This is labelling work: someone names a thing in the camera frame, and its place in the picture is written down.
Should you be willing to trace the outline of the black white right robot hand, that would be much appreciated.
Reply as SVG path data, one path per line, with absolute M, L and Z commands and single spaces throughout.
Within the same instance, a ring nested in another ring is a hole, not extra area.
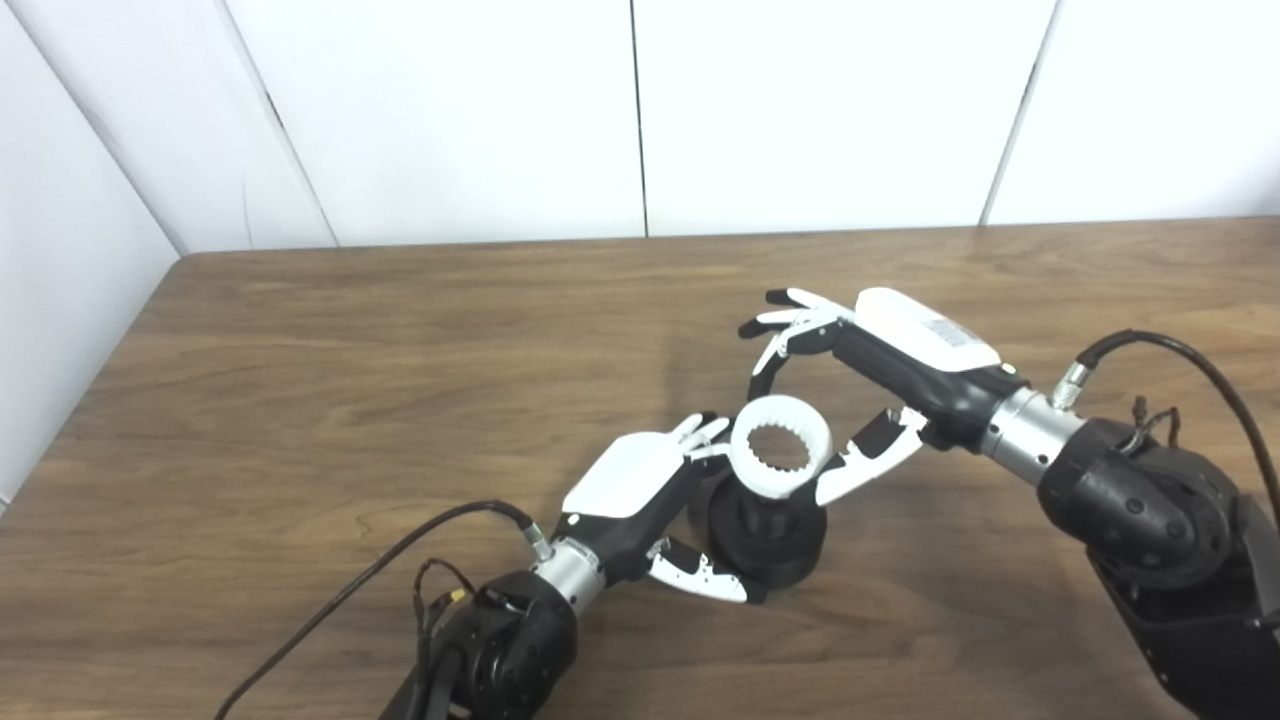
M 774 310 L 742 323 L 739 337 L 771 337 L 751 372 L 748 400 L 771 393 L 796 356 L 831 354 L 897 398 L 809 482 L 823 507 L 893 470 L 920 448 L 980 454 L 998 406 L 1028 383 L 992 346 L 924 304 L 886 287 L 865 288 L 854 307 L 800 288 L 771 290 Z

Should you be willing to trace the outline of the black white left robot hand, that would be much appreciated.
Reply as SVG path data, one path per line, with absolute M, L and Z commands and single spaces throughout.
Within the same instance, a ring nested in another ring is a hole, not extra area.
M 718 438 L 730 425 L 694 413 L 672 430 L 616 438 L 564 496 L 552 555 L 534 573 L 576 615 L 611 587 L 645 577 L 710 600 L 763 603 L 760 584 L 667 532 L 703 482 L 727 469 L 728 446 Z

